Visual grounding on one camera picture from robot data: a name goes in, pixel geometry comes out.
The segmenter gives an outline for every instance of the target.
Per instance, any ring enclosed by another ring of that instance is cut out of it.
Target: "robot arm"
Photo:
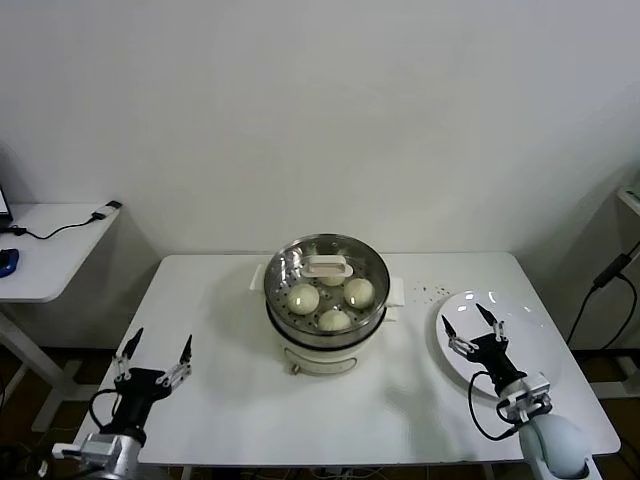
[[[442,321],[449,347],[468,361],[486,368],[500,398],[496,411],[502,420],[512,425],[492,440],[518,432],[523,456],[537,480],[602,480],[582,431],[566,418],[549,414],[551,385],[547,379],[541,373],[527,375],[511,363],[507,357],[509,340],[503,322],[497,321],[481,305],[476,306],[493,333],[465,340],[458,337],[444,316]]]
[[[191,374],[191,336],[178,364],[166,372],[129,368],[129,360],[141,337],[142,328],[126,343],[122,355],[114,358],[117,369],[115,391],[121,396],[121,401],[111,422],[99,425],[100,433],[88,435],[81,446],[55,444],[53,447],[54,458],[74,458],[81,462],[85,468],[82,476],[134,479],[138,454],[147,440],[144,425],[151,407],[171,395]]]

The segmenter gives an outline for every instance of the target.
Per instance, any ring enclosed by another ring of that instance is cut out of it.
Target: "white plate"
[[[515,367],[525,373],[542,372],[551,382],[551,386],[560,379],[562,362],[558,349],[547,348],[552,332],[547,331],[533,309],[526,305],[518,305],[505,295],[496,292],[468,290],[449,298],[440,308],[436,319],[436,335],[438,344],[451,366],[467,382],[471,376],[484,367],[479,363],[471,363],[449,348],[449,337],[444,329],[442,315],[447,317],[456,330],[456,334],[467,340],[491,333],[491,327],[484,320],[476,303],[491,311],[498,320],[504,321],[504,328],[509,338],[507,356]],[[480,376],[474,386],[478,390],[497,397],[491,379]]]

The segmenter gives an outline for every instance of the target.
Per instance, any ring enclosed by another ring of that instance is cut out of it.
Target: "blue computer mouse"
[[[17,248],[0,250],[0,278],[11,275],[16,271],[20,252]]]

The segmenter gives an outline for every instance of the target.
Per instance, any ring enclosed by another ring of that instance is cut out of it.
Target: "white table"
[[[495,462],[522,458],[516,437],[485,440],[474,428],[466,384],[435,344],[435,314],[451,293],[491,289],[539,312],[562,358],[551,390],[554,412],[579,425],[596,454],[620,442],[517,261],[506,253],[384,255],[402,277],[406,306],[373,337],[373,351],[337,377],[292,376],[261,294],[249,292],[251,255],[171,256],[163,260],[123,342],[144,327],[132,364],[166,369],[193,334],[193,374],[158,402],[140,461],[217,466],[391,465]],[[109,372],[102,388],[112,388]],[[110,418],[113,399],[96,412]],[[502,432],[495,402],[475,397],[486,430]],[[96,431],[87,416],[76,443]]]
[[[18,204],[12,205],[11,210],[14,225],[46,235],[60,226],[86,221],[102,205]],[[57,298],[117,215],[118,212],[104,220],[65,230],[48,240],[37,240],[28,235],[0,235],[1,249],[17,248],[20,251],[16,271],[0,278],[0,304],[43,303]],[[0,313],[0,342],[23,362],[7,384],[6,398],[29,368],[52,386],[33,423],[33,431],[47,430],[62,401],[86,401],[96,391],[97,385],[73,382],[81,362],[71,361],[64,369],[59,368],[5,313]]]

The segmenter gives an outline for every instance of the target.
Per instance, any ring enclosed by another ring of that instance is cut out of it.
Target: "floor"
[[[60,365],[67,360],[81,358],[84,360],[81,370],[76,375],[79,383],[100,383],[111,362],[112,352],[108,351],[68,351],[49,350],[48,353]],[[622,372],[615,362],[606,358],[592,358],[580,362],[585,375],[590,381],[615,381],[621,380]],[[19,368],[19,361],[8,351],[0,347],[0,376],[6,383],[13,373]],[[55,442],[72,442],[75,431],[82,422],[86,413],[86,403],[65,403],[58,411],[52,428],[45,434],[31,432],[31,423],[35,418],[39,407],[44,402],[48,386],[33,372],[27,373],[11,398],[5,403],[0,413],[0,446],[18,445],[18,448],[27,446],[35,451],[46,451]],[[611,422],[618,434],[640,451],[640,400],[605,400],[602,402]],[[618,455],[598,458],[597,464],[604,479],[632,480],[640,478],[640,457],[636,456],[632,448],[624,446],[621,455],[626,459],[625,465]],[[531,478],[525,465],[509,464],[494,465],[494,473],[498,479],[525,479]],[[55,462],[54,475],[56,478],[73,473],[76,465],[73,462]],[[182,469],[179,467],[165,468],[170,477],[175,480],[180,478]],[[195,480],[208,480],[214,478],[244,478],[251,480],[277,480],[285,476],[288,480],[312,480],[314,478],[330,476],[331,472],[316,470],[293,469],[289,472],[277,469],[239,470],[206,468],[194,469],[192,478]],[[379,472],[373,470],[355,471],[356,478],[376,477],[378,480],[398,479],[424,479],[424,480],[456,480],[456,479],[484,479],[480,465],[456,465],[456,466],[431,466],[426,467],[387,467]]]

